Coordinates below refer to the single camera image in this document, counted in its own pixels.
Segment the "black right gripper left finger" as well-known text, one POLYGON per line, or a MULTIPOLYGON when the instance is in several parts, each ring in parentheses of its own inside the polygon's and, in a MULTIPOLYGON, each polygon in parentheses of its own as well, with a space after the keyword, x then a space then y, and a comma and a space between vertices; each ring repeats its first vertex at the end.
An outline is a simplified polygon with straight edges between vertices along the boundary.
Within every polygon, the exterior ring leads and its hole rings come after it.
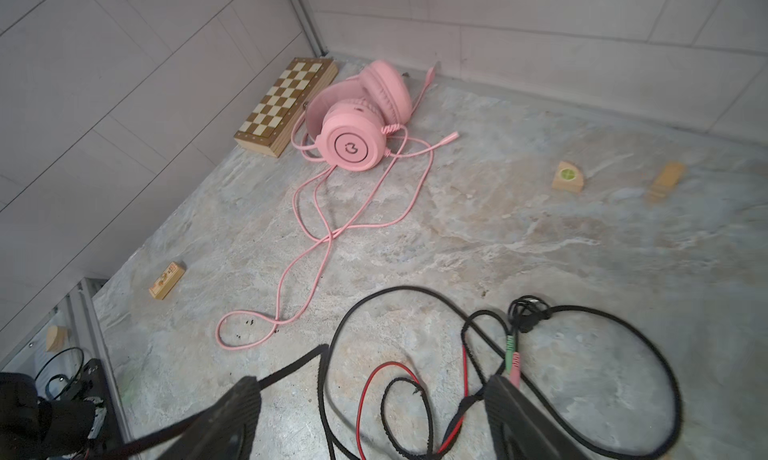
POLYGON ((259 381, 243 377, 159 459, 249 459, 260 412, 259 381))

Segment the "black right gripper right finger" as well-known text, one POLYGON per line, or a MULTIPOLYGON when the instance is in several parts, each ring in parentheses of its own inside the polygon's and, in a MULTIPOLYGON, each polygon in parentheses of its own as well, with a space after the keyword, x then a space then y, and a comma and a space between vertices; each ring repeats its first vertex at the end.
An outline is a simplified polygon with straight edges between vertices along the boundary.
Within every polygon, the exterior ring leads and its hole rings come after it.
POLYGON ((492 376, 483 398, 497 459, 588 459, 507 378, 492 376))

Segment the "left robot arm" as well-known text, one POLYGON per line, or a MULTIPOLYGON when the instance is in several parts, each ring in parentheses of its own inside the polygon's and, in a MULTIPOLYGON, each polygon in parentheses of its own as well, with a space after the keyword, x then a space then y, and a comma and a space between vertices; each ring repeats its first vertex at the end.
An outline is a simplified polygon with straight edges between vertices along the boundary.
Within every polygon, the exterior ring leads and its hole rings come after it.
POLYGON ((47 459, 82 450, 96 419, 87 400, 48 401, 34 380, 21 373, 1 375, 1 457, 47 459))

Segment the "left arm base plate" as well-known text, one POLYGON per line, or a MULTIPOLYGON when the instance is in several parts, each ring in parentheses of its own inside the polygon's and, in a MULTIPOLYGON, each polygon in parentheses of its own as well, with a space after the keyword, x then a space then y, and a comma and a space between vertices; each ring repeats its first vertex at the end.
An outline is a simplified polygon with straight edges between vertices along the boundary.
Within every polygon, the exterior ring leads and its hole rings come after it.
POLYGON ((110 377, 100 359, 88 360, 65 395, 67 400, 88 401, 96 407, 93 427, 84 453, 99 455, 116 449, 128 440, 124 415, 113 395, 110 377))

